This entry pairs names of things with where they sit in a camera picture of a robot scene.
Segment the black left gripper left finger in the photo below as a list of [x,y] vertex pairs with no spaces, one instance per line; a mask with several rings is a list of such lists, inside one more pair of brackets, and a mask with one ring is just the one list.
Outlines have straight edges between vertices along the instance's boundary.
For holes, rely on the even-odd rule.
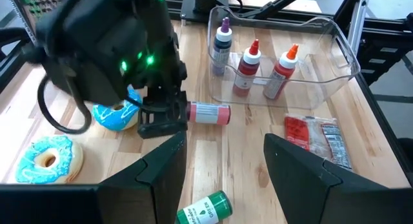
[[99,184],[102,223],[173,223],[186,173],[186,133],[178,132]]

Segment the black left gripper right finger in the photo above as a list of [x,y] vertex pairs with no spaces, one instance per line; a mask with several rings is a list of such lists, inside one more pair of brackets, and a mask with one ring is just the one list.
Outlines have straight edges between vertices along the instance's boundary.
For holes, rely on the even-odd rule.
[[263,151],[288,223],[367,223],[367,194],[384,189],[275,134],[265,135]]

